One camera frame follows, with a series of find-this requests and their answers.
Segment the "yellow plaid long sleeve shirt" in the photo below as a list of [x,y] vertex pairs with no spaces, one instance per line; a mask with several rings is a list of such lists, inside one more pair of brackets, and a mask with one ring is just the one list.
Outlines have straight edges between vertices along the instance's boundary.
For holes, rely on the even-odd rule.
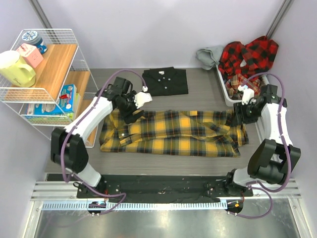
[[145,111],[126,124],[119,110],[108,115],[99,137],[102,152],[174,156],[239,157],[249,143],[244,124],[234,126],[233,110]]

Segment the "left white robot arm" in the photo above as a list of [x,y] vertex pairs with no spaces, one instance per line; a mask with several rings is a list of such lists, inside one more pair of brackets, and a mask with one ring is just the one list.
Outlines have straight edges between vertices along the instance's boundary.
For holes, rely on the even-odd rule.
[[88,187],[95,198],[106,190],[103,176],[89,164],[86,140],[97,125],[113,110],[118,109],[126,124],[134,123],[142,116],[140,108],[150,101],[151,95],[143,86],[142,91],[133,90],[132,83],[117,77],[113,84],[100,89],[90,105],[65,128],[56,128],[51,136],[51,161],[59,164],[63,172],[76,175]]

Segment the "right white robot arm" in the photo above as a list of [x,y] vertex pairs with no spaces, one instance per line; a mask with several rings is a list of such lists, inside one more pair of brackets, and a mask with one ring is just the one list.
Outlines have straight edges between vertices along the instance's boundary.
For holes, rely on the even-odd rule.
[[230,196],[247,191],[247,186],[261,181],[284,185],[297,164],[301,150],[293,146],[286,125],[287,101],[277,95],[277,86],[267,84],[259,97],[246,104],[234,104],[235,126],[264,122],[264,139],[251,156],[247,167],[233,169],[226,176],[223,188]]

